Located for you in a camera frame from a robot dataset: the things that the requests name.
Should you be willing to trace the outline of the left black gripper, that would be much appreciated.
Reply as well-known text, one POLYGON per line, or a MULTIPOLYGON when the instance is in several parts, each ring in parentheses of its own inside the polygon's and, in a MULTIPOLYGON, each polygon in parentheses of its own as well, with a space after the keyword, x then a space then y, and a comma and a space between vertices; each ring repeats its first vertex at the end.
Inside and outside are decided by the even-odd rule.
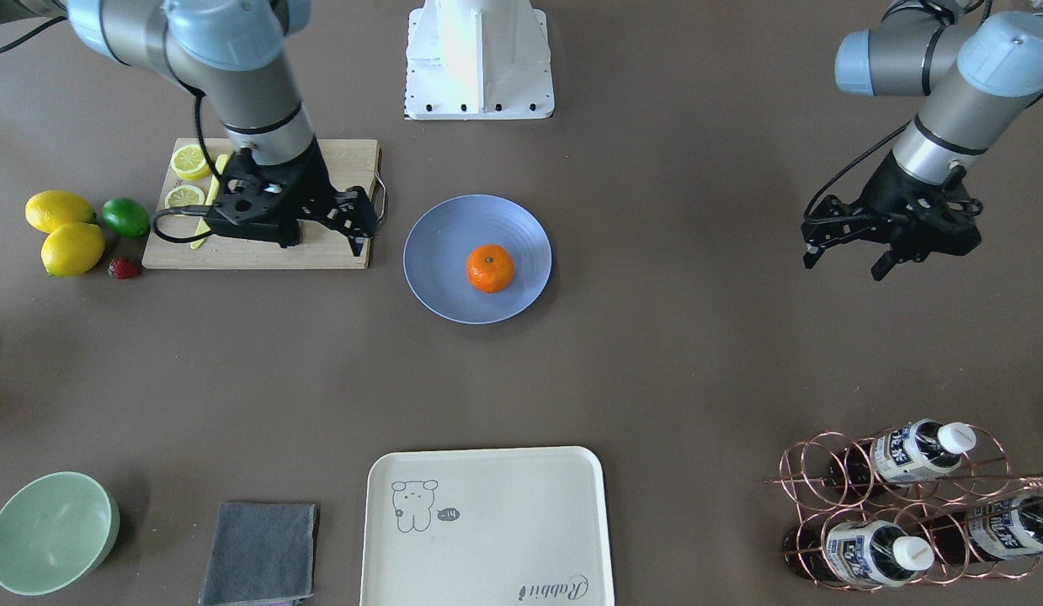
POLYGON ((922 183, 888 152, 855 202, 844 204, 828 195, 815 219, 803 220, 803 266, 812 269, 828 249, 856 239, 891 247, 871 266, 874 281, 913 258, 970 253, 983 242, 976 228, 983 203, 968 194, 965 176, 963 167, 948 168, 940 184, 922 183))

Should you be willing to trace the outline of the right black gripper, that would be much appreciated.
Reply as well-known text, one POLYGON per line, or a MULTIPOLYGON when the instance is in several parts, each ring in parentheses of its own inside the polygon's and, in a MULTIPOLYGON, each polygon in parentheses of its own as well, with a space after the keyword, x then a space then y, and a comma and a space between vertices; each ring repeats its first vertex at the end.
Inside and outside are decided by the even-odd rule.
POLYGON ((374 237, 379 217, 363 187, 337 191, 317 138, 297 157, 278 165, 259 164, 251 146, 235 150, 224 172, 226 191, 205 216, 213 237, 273 242, 282 248, 301 244, 301 222, 315 221, 347 238, 353 257, 374 237))

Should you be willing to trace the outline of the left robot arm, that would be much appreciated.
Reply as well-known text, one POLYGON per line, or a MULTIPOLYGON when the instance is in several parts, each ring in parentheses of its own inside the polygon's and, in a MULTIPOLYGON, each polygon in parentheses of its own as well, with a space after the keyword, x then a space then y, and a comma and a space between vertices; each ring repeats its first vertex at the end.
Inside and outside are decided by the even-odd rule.
POLYGON ((882 280, 894 266, 929 254, 965 256, 983 241, 983 203, 964 177, 1023 111, 1043 97, 1043 1, 1032 13, 995 13, 963 22, 967 1, 894 1, 881 24, 845 37, 834 62, 841 91, 862 96, 922 96, 906 125, 851 203, 821 188, 803 211, 803 264, 833 246, 887 245, 872 265, 882 280))

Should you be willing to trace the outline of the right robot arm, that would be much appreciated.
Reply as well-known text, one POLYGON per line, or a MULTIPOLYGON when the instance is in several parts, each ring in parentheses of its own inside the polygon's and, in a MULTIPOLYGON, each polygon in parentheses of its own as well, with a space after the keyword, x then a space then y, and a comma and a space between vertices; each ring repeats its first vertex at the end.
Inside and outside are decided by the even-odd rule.
POLYGON ((362 187, 337 191, 284 54, 308 1, 0 1, 0 24, 67 20, 84 45, 208 99, 235 146, 212 205, 176 207, 213 237, 301 242, 315 221, 362 253, 379 223, 362 187))

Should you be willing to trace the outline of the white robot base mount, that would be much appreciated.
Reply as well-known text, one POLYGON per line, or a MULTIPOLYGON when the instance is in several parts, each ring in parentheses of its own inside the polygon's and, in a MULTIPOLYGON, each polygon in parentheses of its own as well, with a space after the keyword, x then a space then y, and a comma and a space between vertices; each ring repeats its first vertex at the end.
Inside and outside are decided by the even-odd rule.
POLYGON ((537 120, 556 107, 545 13, 529 1, 425 1, 408 16, 409 120, 537 120))

